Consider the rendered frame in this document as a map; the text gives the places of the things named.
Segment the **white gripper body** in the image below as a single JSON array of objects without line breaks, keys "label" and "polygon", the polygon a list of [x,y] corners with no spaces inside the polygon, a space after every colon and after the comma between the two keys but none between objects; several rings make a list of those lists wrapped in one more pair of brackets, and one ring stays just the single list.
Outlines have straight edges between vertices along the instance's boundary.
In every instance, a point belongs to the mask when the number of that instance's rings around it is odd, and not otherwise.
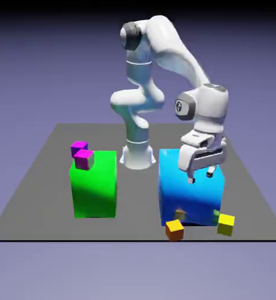
[{"label": "white gripper body", "polygon": [[195,148],[191,145],[182,145],[179,151],[178,167],[187,174],[198,169],[216,166],[226,158],[226,143],[222,143],[215,150]]}]

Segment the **small yellow cube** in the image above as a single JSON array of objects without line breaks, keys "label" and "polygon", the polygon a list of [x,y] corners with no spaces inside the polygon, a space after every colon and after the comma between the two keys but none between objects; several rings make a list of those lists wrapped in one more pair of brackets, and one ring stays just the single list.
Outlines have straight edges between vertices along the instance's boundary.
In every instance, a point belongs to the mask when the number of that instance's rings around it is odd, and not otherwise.
[{"label": "small yellow cube", "polygon": [[230,237],[233,232],[234,221],[234,216],[220,213],[217,224],[217,233]]}]

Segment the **small orange cube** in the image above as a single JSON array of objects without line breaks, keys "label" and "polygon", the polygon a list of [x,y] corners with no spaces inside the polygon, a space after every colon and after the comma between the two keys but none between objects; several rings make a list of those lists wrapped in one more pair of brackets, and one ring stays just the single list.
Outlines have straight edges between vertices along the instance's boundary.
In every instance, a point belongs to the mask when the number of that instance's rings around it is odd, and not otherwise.
[{"label": "small orange cube", "polygon": [[165,234],[170,241],[180,241],[184,236],[184,227],[180,220],[167,221],[165,226]]}]

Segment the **small magenta cube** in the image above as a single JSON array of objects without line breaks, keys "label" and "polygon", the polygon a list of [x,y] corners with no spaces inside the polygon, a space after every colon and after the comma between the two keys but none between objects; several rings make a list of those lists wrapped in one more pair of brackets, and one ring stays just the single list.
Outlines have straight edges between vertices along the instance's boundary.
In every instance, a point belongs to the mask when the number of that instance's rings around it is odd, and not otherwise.
[{"label": "small magenta cube", "polygon": [[88,150],[88,142],[87,141],[74,141],[70,146],[71,149],[71,157],[73,158],[79,150]]},{"label": "small magenta cube", "polygon": [[88,171],[94,165],[94,151],[81,149],[74,155],[75,167]]}]

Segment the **large blue box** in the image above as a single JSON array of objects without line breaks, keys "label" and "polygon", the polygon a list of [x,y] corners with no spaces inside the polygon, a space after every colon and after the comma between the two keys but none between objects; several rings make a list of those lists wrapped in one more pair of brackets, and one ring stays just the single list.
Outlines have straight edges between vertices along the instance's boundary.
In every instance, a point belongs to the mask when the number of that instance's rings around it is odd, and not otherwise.
[{"label": "large blue box", "polygon": [[178,149],[159,150],[158,195],[161,225],[178,219],[183,225],[216,226],[222,204],[224,175],[217,167],[211,178],[208,168],[194,172],[195,183],[178,168]]}]

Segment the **large green box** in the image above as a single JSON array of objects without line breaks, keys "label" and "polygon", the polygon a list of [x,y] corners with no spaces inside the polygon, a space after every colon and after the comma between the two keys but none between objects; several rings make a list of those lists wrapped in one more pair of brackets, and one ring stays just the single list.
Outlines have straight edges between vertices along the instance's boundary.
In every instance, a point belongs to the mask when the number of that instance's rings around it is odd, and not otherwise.
[{"label": "large green box", "polygon": [[117,153],[94,151],[94,165],[81,170],[72,163],[71,193],[76,218],[114,218],[117,209]]}]

